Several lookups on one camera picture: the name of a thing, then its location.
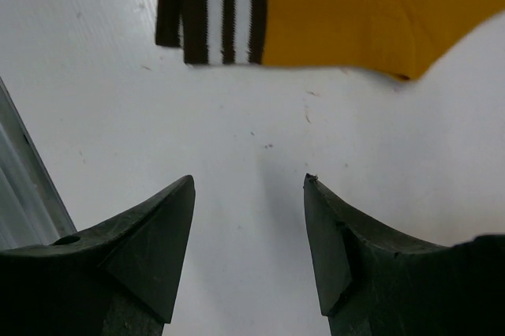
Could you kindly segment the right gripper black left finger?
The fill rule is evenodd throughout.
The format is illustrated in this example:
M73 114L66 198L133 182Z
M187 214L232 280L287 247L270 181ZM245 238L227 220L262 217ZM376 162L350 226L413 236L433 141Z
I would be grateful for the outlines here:
M51 245L2 252L2 334L160 335L174 313L194 204L186 175Z

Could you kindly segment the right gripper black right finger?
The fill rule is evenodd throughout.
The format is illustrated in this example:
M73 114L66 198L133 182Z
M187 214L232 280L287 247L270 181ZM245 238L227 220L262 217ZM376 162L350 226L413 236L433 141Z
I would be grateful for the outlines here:
M305 177L304 208L333 335L503 334L503 236L423 241L352 207L313 175Z

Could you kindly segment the mustard yellow sock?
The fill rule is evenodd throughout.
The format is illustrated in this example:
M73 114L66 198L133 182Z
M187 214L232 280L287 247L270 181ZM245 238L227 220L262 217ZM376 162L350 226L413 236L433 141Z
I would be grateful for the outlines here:
M350 66L422 77L504 0L158 0L155 43L189 65Z

